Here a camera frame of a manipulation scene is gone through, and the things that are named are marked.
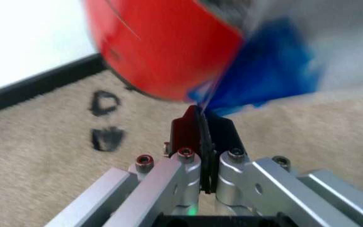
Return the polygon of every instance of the red object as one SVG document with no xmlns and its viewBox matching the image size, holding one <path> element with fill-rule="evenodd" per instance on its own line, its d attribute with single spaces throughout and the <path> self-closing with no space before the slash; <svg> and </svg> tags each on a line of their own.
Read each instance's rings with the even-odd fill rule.
<svg viewBox="0 0 363 227">
<path fill-rule="evenodd" d="M 86 0 L 97 47 L 121 77 L 149 95 L 187 100 L 220 76 L 241 34 L 192 0 Z"/>
</svg>

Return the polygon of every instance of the green led light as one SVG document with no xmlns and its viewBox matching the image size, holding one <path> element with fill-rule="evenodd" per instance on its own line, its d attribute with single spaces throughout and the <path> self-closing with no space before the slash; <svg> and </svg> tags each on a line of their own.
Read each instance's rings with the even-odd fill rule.
<svg viewBox="0 0 363 227">
<path fill-rule="evenodd" d="M 192 205 L 189 210 L 187 211 L 187 215 L 189 216 L 195 216 L 198 212 L 199 208 L 197 205 Z"/>
</svg>

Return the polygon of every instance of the screw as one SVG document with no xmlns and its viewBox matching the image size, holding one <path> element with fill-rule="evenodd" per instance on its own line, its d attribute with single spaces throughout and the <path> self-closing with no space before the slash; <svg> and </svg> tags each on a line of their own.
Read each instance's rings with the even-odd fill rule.
<svg viewBox="0 0 363 227">
<path fill-rule="evenodd" d="M 286 171 L 291 170 L 291 161 L 284 156 L 274 156 L 273 161 L 279 164 Z"/>
<path fill-rule="evenodd" d="M 135 161 L 135 168 L 140 173 L 148 173 L 154 167 L 154 159 L 150 155 L 140 155 Z"/>
<path fill-rule="evenodd" d="M 228 151 L 228 156 L 235 162 L 242 162 L 244 159 L 244 151 L 239 148 L 233 148 Z"/>
<path fill-rule="evenodd" d="M 192 163 L 194 161 L 194 151 L 190 148 L 180 148 L 177 150 L 177 156 L 183 163 Z"/>
</svg>

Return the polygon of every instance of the carpet floor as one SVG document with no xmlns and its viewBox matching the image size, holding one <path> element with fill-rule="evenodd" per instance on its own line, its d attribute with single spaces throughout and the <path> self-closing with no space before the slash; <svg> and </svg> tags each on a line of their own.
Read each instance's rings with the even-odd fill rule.
<svg viewBox="0 0 363 227">
<path fill-rule="evenodd" d="M 94 116 L 97 90 L 121 105 Z M 127 169 L 143 153 L 159 160 L 172 120 L 187 107 L 128 91 L 104 71 L 0 111 L 0 227 L 42 226 L 110 167 Z M 363 96 L 269 105 L 230 118 L 252 159 L 283 155 L 300 172 L 328 168 L 363 190 Z M 121 144 L 94 150 L 91 129 L 109 126 L 125 132 Z M 213 214 L 213 200 L 202 196 L 199 214 Z"/>
</svg>

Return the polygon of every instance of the black marking on carpet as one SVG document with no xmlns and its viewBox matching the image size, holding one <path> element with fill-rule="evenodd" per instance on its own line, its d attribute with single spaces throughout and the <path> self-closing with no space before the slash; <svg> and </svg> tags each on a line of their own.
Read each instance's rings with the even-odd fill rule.
<svg viewBox="0 0 363 227">
<path fill-rule="evenodd" d="M 113 105 L 107 108 L 103 108 L 102 101 L 104 99 L 111 99 Z M 115 111 L 119 105 L 121 105 L 121 101 L 115 94 L 108 91 L 99 90 L 93 93 L 92 106 L 89 110 L 92 111 L 92 114 L 94 116 L 99 117 Z"/>
<path fill-rule="evenodd" d="M 125 131 L 115 126 L 102 130 L 92 129 L 92 144 L 95 150 L 115 151 L 125 136 Z"/>
</svg>

